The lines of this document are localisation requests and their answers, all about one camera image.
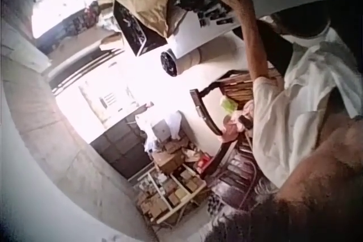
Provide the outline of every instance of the person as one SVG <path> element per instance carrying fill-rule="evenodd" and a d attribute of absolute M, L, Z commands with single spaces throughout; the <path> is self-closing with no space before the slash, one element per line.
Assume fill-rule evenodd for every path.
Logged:
<path fill-rule="evenodd" d="M 219 220 L 204 241 L 361 241 L 362 81 L 350 50 L 332 41 L 293 45 L 256 20 L 252 0 L 222 1 L 242 25 L 254 157 L 278 191 Z M 268 78 L 267 60 L 284 76 L 284 90 Z"/>

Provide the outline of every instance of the sleeve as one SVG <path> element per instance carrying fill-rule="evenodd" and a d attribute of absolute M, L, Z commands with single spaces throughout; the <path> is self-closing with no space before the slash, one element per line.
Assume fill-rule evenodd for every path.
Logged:
<path fill-rule="evenodd" d="M 253 85 L 254 92 L 254 119 L 259 119 L 270 109 L 271 103 L 281 92 L 276 83 L 268 78 L 259 77 Z"/>

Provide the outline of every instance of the wooden chair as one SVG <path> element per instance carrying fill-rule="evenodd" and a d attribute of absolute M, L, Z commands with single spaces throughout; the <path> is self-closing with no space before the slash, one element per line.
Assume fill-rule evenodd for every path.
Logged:
<path fill-rule="evenodd" d="M 269 77 L 278 78 L 279 74 L 272 69 L 269 71 Z M 216 88 L 219 88 L 223 95 L 236 101 L 238 109 L 242 109 L 245 103 L 253 98 L 252 81 L 248 72 L 230 70 L 202 91 L 190 90 L 199 116 L 215 135 L 222 135 L 222 131 L 214 123 L 203 103 L 203 98 Z M 253 125 L 246 118 L 240 121 L 246 128 Z M 252 141 L 245 134 L 238 137 L 238 152 L 230 156 L 223 167 L 219 167 L 233 142 L 221 144 L 216 156 L 200 176 L 202 179 L 212 180 L 209 183 L 212 191 L 220 196 L 224 203 L 235 209 L 248 210 L 254 204 L 254 187 L 263 174 L 252 154 Z"/>

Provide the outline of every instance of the green object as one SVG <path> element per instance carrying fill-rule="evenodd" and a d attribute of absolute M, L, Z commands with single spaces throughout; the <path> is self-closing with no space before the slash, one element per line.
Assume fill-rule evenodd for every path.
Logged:
<path fill-rule="evenodd" d="M 226 96 L 223 96 L 221 98 L 221 106 L 222 108 L 228 113 L 228 114 L 232 114 L 235 110 L 237 110 L 238 108 L 238 104 L 237 102 L 235 102 L 234 100 L 229 99 Z"/>

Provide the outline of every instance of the white cloth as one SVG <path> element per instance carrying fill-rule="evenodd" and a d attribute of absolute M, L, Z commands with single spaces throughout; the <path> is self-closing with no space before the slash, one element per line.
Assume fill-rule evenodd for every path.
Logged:
<path fill-rule="evenodd" d="M 330 92 L 337 87 L 350 117 L 362 114 L 362 78 L 344 45 L 294 45 L 281 92 L 267 78 L 254 81 L 254 157 L 262 172 L 281 187 L 315 148 Z"/>

